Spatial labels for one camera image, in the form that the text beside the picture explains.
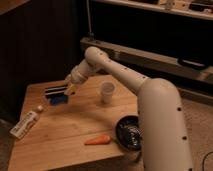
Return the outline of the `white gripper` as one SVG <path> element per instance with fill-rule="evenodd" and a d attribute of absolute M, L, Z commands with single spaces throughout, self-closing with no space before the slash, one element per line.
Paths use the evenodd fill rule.
<path fill-rule="evenodd" d="M 93 74 L 93 67 L 86 61 L 83 60 L 79 65 L 76 65 L 71 73 L 66 76 L 64 83 L 69 84 L 67 89 L 64 91 L 65 95 L 71 95 L 76 92 L 77 85 L 83 84 Z"/>

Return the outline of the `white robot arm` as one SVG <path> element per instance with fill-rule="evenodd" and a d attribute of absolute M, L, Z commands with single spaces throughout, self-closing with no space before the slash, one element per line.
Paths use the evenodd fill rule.
<path fill-rule="evenodd" d="M 150 78 L 90 46 L 84 59 L 66 76 L 67 95 L 95 72 L 104 70 L 137 96 L 142 130 L 144 171 L 193 171 L 190 143 L 178 89 L 170 81 Z"/>

